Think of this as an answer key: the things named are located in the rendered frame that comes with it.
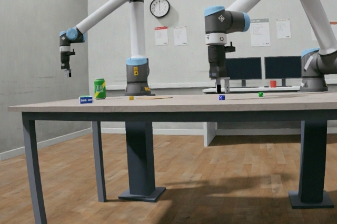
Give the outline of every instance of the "blue joint cap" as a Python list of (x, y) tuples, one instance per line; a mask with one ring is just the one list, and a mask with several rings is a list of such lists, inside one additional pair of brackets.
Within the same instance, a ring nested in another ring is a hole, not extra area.
[(205, 17), (225, 10), (224, 6), (211, 6), (205, 9)]
[(145, 65), (146, 63), (146, 57), (129, 57), (126, 59), (126, 64), (130, 66)]
[(67, 30), (67, 37), (70, 41), (76, 40), (78, 32), (76, 28), (70, 28)]
[(243, 32), (246, 32), (251, 26), (251, 19), (247, 13), (243, 12), (243, 16), (244, 16), (244, 22), (245, 22)]
[(320, 48), (313, 48), (313, 49), (306, 49), (302, 52), (302, 57), (304, 57), (305, 55), (312, 53), (312, 52), (318, 52), (320, 50)]

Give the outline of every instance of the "white paper sheet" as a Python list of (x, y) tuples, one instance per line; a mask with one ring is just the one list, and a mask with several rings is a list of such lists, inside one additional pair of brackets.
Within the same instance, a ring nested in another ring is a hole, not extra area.
[[(331, 25), (332, 31), (335, 34), (335, 37), (337, 39), (337, 22), (336, 21), (330, 21), (330, 25)], [(317, 41), (314, 30), (312, 28), (311, 28), (311, 40)]]
[(154, 36), (156, 41), (156, 46), (160, 45), (168, 45), (169, 44), (169, 37), (167, 34), (167, 27), (157, 27), (154, 28)]
[(269, 19), (251, 20), (252, 47), (271, 46)]
[(278, 39), (290, 39), (291, 29), (290, 29), (290, 19), (277, 19), (277, 38)]
[(188, 45), (187, 42), (187, 26), (174, 27), (174, 46)]

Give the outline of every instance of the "red cup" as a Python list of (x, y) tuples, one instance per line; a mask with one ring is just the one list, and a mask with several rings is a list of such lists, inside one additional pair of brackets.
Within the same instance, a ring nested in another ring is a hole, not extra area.
[(276, 87), (276, 80), (270, 81), (270, 87)]

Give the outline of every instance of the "computer monitor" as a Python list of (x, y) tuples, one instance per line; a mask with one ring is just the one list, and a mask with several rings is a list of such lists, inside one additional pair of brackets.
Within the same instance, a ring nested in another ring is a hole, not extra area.
[(285, 86), (287, 78), (302, 78), (301, 56), (265, 57), (265, 78), (282, 79)]
[(261, 57), (227, 58), (226, 72), (231, 80), (242, 80), (242, 86), (247, 79), (262, 79)]

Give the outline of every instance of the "blue box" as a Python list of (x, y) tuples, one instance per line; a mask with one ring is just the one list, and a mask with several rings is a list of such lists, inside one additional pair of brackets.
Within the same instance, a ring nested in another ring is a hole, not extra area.
[(88, 104), (93, 102), (93, 97), (92, 96), (81, 96), (79, 98), (80, 104)]

